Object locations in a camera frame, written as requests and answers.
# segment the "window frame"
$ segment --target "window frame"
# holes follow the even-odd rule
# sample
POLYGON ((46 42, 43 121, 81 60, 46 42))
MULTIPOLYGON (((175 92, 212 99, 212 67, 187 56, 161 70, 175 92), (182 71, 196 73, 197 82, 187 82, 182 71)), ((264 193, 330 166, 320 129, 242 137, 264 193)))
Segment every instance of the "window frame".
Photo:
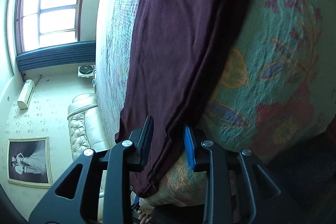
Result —
MULTIPOLYGON (((16 0, 15 34, 16 34, 17 54, 25 52, 22 22, 23 22, 23 18, 26 17, 26 16, 29 16, 29 15, 23 16, 23 3, 24 3, 24 0, 16 0)), ((47 8, 47 9, 41 10, 41 0, 38 0, 37 13, 31 14, 31 15, 37 14, 38 45, 40 45, 40 37, 42 35, 48 35, 48 34, 53 34, 53 33, 61 33, 61 32, 70 32, 70 31, 75 31, 75 38, 76 38, 75 42, 78 42, 79 39, 80 39, 80 16, 81 16, 82 5, 83 5, 83 0, 77 0, 77 3, 73 4, 73 5, 64 5, 64 6, 47 8), (41 16, 41 14, 47 13, 47 12, 53 12, 53 11, 57 11, 57 10, 66 10, 66 9, 76 9, 75 27, 73 29, 54 31, 54 32, 48 32, 48 33, 41 34, 41 32, 40 32, 40 16, 41 16)))

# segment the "picture frame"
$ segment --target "picture frame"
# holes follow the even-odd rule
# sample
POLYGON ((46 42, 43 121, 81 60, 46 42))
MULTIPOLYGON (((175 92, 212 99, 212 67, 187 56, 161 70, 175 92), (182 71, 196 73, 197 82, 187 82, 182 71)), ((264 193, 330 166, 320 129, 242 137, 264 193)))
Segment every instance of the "picture frame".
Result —
POLYGON ((26 187, 50 188, 49 137, 8 139, 7 179, 26 187))

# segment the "blue strap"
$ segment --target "blue strap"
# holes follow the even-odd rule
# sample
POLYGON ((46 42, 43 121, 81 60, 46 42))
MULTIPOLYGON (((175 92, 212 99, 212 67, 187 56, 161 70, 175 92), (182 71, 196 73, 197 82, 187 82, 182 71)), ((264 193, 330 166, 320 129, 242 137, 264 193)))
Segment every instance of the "blue strap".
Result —
POLYGON ((134 204, 139 204, 139 199, 140 199, 140 197, 138 197, 138 196, 135 196, 135 199, 134 199, 133 205, 134 205, 134 204))

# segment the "clamp jaw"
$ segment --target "clamp jaw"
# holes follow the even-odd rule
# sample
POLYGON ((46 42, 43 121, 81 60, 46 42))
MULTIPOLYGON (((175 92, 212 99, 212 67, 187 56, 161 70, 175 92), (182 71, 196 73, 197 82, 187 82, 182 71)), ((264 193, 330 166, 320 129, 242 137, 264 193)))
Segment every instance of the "clamp jaw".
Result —
POLYGON ((207 172, 204 224, 232 223, 228 171, 235 172, 237 224, 304 224, 305 215, 260 159, 249 149, 224 150, 201 130, 184 127, 188 164, 207 172))

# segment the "patterned wallpaper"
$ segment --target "patterned wallpaper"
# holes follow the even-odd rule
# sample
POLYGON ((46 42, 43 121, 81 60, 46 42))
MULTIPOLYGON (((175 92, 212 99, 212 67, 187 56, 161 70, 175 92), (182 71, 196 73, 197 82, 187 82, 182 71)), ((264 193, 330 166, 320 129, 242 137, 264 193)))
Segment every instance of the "patterned wallpaper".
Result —
POLYGON ((67 120, 68 106, 77 95, 92 92, 90 79, 78 78, 76 75, 48 76, 42 78, 36 86, 29 109, 19 110, 16 99, 14 100, 6 129, 0 133, 0 183, 12 203, 26 219, 47 190, 8 183, 6 174, 8 139, 49 136, 51 174, 55 182, 72 162, 67 120))

